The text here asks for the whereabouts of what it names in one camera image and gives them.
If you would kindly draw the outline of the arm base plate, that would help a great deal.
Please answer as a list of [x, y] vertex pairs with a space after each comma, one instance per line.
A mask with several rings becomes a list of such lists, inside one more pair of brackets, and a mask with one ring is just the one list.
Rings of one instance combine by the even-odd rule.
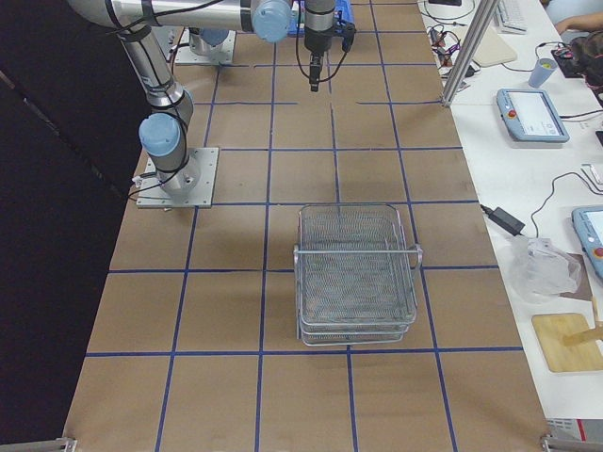
[[236, 32], [231, 30], [225, 39], [217, 45], [194, 35], [190, 37], [187, 29], [183, 31], [175, 53], [176, 65], [225, 66], [233, 63]]
[[220, 150], [218, 148], [188, 148], [187, 164], [173, 178], [157, 173], [155, 163], [148, 157], [145, 172], [151, 176], [140, 180], [134, 194], [138, 208], [189, 208], [212, 206]]

